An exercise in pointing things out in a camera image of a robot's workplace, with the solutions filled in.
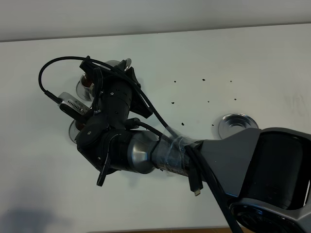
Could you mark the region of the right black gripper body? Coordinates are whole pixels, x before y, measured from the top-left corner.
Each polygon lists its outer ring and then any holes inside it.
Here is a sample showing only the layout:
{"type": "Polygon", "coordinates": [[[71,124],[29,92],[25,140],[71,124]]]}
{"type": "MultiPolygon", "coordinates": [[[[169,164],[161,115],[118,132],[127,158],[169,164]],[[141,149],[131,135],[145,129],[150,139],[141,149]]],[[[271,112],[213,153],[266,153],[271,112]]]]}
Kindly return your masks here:
{"type": "Polygon", "coordinates": [[[87,56],[80,68],[93,80],[90,87],[93,94],[92,110],[87,114],[86,126],[126,129],[130,128],[126,122],[130,112],[144,118],[153,114],[140,93],[141,85],[132,67],[123,71],[107,63],[96,63],[87,56]]]}

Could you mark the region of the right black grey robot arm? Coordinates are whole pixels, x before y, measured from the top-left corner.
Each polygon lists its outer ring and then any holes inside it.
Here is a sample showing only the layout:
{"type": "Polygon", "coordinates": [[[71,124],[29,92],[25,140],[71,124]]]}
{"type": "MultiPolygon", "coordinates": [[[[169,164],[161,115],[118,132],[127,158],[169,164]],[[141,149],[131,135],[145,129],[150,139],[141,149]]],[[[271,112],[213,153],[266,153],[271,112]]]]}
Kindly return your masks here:
{"type": "Polygon", "coordinates": [[[143,126],[156,111],[125,62],[112,67],[89,57],[81,69],[95,85],[92,114],[76,137],[78,151],[107,175],[155,169],[187,176],[198,195],[207,183],[231,230],[308,233],[311,230],[311,136],[284,128],[247,128],[220,140],[195,140],[171,127],[143,126]]]}

